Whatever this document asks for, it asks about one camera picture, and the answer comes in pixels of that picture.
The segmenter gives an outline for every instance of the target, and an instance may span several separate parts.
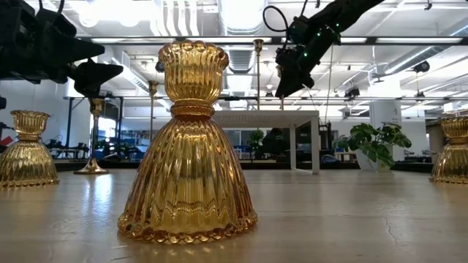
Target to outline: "green plant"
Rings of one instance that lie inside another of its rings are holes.
[[[349,137],[341,136],[333,141],[333,147],[346,152],[359,149],[373,162],[380,160],[388,167],[395,165],[395,162],[387,146],[411,147],[411,141],[401,132],[401,126],[394,123],[384,123],[377,129],[361,123],[354,126],[350,134]]]
[[[251,134],[250,134],[250,137],[249,139],[247,140],[247,143],[249,144],[249,152],[250,154],[252,155],[252,152],[253,151],[258,151],[260,145],[261,145],[261,141],[263,139],[263,131],[262,130],[257,130],[257,131],[253,131]]]

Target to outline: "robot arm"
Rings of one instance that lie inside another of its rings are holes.
[[[276,51],[280,83],[275,96],[289,96],[305,85],[314,85],[310,71],[320,64],[328,48],[341,44],[340,33],[352,26],[359,17],[384,0],[335,0],[311,18],[294,17],[287,30],[294,48]]]

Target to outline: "ribbed glass vase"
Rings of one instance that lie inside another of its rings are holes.
[[[448,138],[432,170],[435,183],[468,183],[468,117],[443,118],[442,130]]]
[[[159,51],[173,119],[148,148],[118,229],[158,243],[205,242],[257,222],[244,174],[211,120],[227,54],[212,44],[173,42]]]
[[[0,156],[0,184],[37,186],[59,183],[52,156],[39,141],[50,116],[28,110],[14,110],[11,114],[19,140]]]

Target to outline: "white table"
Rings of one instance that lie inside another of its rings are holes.
[[[312,173],[320,171],[319,112],[316,110],[218,111],[213,119],[222,128],[289,128],[291,169],[296,169],[295,128],[311,122]]]

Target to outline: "potted plant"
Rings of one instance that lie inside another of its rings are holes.
[[[261,141],[263,139],[263,131],[262,130],[256,130],[253,131],[250,134],[249,139],[247,140],[247,143],[249,144],[248,151],[250,152],[250,159],[252,160],[252,152],[255,152],[255,158],[260,159],[261,156],[259,156],[259,148],[262,145]]]
[[[333,147],[346,152],[356,150],[359,166],[364,170],[390,169],[395,165],[393,146],[411,147],[411,141],[401,132],[401,126],[394,123],[384,123],[377,129],[361,123],[354,126],[350,134],[349,137],[341,136],[333,141]]]

